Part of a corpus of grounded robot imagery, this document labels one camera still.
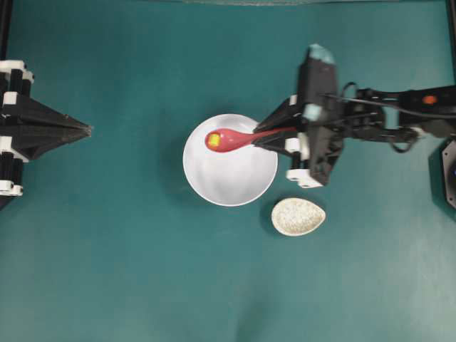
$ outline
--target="black cable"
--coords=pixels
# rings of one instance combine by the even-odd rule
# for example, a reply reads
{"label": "black cable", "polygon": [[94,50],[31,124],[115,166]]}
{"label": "black cable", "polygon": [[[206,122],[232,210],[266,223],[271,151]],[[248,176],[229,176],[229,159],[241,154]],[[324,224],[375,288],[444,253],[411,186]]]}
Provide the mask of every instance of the black cable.
{"label": "black cable", "polygon": [[404,108],[399,107],[398,105],[393,105],[390,103],[383,103],[383,102],[370,101],[370,100],[361,100],[360,98],[346,98],[343,96],[337,96],[337,95],[331,95],[331,94],[325,94],[324,96],[329,97],[329,98],[337,98],[339,100],[345,100],[345,101],[349,101],[349,102],[362,103],[365,105],[379,105],[382,107],[390,107],[390,108],[396,109],[402,113],[419,116],[421,118],[456,119],[456,114],[425,114],[425,113],[421,113],[421,112],[415,112],[413,110],[404,109]]}
{"label": "black cable", "polygon": [[351,86],[355,87],[355,92],[358,92],[358,85],[355,83],[355,82],[348,82],[347,84],[344,85],[344,87],[342,88],[342,97],[345,96],[345,92],[347,91],[347,89],[349,89]]}
{"label": "black cable", "polygon": [[407,144],[406,148],[400,148],[393,142],[392,138],[388,138],[387,141],[390,144],[390,146],[393,148],[393,150],[396,151],[397,153],[406,153],[406,152],[410,151],[412,149],[413,145],[416,143],[416,139],[415,139],[414,141],[410,141]]}

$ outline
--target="red ladle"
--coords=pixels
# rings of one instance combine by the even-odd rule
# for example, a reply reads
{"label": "red ladle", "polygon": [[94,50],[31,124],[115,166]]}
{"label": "red ladle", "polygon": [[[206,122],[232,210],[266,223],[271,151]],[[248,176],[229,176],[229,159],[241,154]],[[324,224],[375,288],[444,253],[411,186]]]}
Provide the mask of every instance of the red ladle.
{"label": "red ladle", "polygon": [[204,143],[212,151],[229,152],[250,145],[252,141],[258,138],[290,130],[295,130],[295,128],[276,128],[275,130],[265,130],[260,133],[241,133],[237,130],[230,130],[229,128],[219,128],[218,130],[207,133]]}

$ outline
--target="teal tabletop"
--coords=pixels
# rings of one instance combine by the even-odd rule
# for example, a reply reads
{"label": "teal tabletop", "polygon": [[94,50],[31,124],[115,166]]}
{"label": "teal tabletop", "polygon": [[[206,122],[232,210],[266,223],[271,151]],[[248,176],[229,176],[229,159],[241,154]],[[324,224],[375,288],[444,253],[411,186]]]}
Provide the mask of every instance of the teal tabletop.
{"label": "teal tabletop", "polygon": [[[348,140],[327,187],[276,179],[218,207],[182,169],[221,113],[265,118],[295,90],[309,44],[339,83],[399,91],[454,83],[443,0],[215,6],[17,0],[8,58],[32,97],[94,127],[26,165],[0,213],[0,341],[456,340],[456,224],[441,140],[401,155]],[[388,124],[395,125],[395,113]],[[326,221],[275,231],[286,197]]]}

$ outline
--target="yellow food piece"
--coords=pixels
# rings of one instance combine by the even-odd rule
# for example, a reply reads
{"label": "yellow food piece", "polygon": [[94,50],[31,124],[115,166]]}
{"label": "yellow food piece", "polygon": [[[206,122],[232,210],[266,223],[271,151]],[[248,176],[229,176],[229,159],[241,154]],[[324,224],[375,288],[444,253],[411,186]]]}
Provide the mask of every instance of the yellow food piece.
{"label": "yellow food piece", "polygon": [[212,147],[217,147],[220,145],[220,134],[213,133],[209,136],[207,143]]}

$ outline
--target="white bowl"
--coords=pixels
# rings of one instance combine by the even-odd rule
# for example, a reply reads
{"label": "white bowl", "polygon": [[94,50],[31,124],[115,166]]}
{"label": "white bowl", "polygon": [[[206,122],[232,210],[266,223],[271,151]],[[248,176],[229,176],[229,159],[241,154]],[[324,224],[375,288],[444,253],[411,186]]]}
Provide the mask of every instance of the white bowl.
{"label": "white bowl", "polygon": [[201,123],[185,143],[185,177],[205,200],[226,207],[254,201],[271,185],[277,171],[277,154],[253,145],[231,152],[209,150],[204,139],[217,128],[251,133],[257,122],[247,116],[221,114]]}

